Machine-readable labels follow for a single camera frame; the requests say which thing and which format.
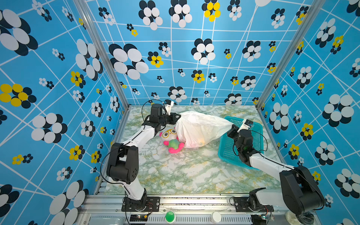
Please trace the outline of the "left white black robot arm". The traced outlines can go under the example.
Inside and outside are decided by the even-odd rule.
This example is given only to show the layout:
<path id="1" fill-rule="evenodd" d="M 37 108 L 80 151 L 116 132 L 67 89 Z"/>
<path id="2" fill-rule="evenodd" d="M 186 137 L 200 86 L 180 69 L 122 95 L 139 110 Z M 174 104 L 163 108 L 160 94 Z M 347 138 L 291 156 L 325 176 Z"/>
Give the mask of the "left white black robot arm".
<path id="1" fill-rule="evenodd" d="M 137 178 L 139 172 L 139 151 L 155 137 L 166 125 L 175 125 L 181 117 L 171 112 L 174 102 L 166 100 L 153 104 L 140 129 L 128 140 L 114 143 L 109 153 L 106 167 L 107 183 L 119 184 L 125 189 L 124 203 L 127 206 L 143 209 L 146 207 L 147 192 Z"/>

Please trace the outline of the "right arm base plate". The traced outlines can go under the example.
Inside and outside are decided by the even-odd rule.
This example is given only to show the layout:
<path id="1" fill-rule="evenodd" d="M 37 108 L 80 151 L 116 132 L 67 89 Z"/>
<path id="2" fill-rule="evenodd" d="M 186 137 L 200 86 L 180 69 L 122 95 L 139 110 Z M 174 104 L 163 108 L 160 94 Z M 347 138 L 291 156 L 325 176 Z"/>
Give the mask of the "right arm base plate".
<path id="1" fill-rule="evenodd" d="M 271 205 L 260 205 L 255 209 L 250 208 L 250 201 L 248 197 L 231 197 L 229 203 L 233 206 L 236 212 L 246 213 L 270 213 L 274 212 L 274 208 Z"/>

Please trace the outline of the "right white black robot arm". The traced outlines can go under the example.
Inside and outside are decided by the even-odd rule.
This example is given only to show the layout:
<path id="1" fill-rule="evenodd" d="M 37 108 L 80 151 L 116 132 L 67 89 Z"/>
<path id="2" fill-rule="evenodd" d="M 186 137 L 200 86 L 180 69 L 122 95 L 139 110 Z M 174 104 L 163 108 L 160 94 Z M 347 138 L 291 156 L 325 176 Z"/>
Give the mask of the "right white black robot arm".
<path id="1" fill-rule="evenodd" d="M 249 126 L 232 128 L 227 136 L 233 139 L 233 149 L 249 167 L 265 172 L 280 182 L 281 190 L 258 188 L 249 193 L 249 208 L 258 212 L 265 206 L 286 207 L 299 216 L 312 210 L 321 210 L 325 199 L 310 171 L 304 166 L 290 166 L 265 157 L 253 147 Z"/>

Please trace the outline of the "white translucent plastic bag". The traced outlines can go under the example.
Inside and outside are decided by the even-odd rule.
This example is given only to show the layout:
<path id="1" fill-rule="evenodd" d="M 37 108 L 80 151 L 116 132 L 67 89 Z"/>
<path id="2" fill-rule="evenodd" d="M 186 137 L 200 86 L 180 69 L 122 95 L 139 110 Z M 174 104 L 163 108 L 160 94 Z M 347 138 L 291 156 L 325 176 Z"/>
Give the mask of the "white translucent plastic bag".
<path id="1" fill-rule="evenodd" d="M 219 139 L 232 128 L 233 123 L 213 115 L 195 111 L 180 113 L 175 130 L 187 149 L 195 149 Z"/>

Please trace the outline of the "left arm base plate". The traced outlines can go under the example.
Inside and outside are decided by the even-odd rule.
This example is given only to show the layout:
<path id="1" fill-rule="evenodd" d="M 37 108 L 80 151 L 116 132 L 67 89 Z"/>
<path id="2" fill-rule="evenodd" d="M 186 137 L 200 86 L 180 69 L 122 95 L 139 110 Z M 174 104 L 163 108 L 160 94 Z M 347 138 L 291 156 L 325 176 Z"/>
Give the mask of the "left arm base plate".
<path id="1" fill-rule="evenodd" d="M 160 197 L 146 197 L 142 200 L 123 199 L 122 212 L 159 212 Z"/>

